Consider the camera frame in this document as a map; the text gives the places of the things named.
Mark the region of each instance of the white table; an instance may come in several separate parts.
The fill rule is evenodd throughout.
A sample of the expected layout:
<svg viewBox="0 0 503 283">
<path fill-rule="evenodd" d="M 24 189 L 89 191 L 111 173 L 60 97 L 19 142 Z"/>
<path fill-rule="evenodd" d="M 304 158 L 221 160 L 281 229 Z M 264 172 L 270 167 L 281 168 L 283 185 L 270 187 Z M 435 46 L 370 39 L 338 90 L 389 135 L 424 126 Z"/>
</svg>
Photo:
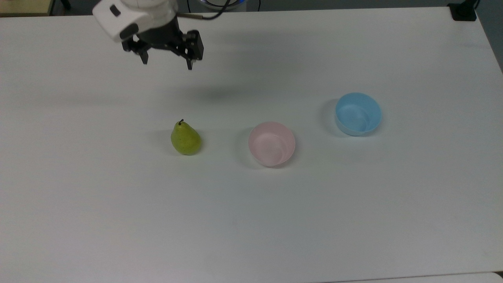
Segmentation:
<svg viewBox="0 0 503 283">
<path fill-rule="evenodd" d="M 0 19 L 0 281 L 303 283 L 503 269 L 503 76 L 448 8 L 231 13 L 204 59 Z M 337 98 L 384 118 L 342 134 Z M 202 151 L 179 155 L 181 118 Z M 282 168 L 247 149 L 290 127 Z"/>
<path fill-rule="evenodd" d="M 362 283 L 503 283 L 496 273 L 456 274 L 395 279 L 366 280 Z"/>
</svg>

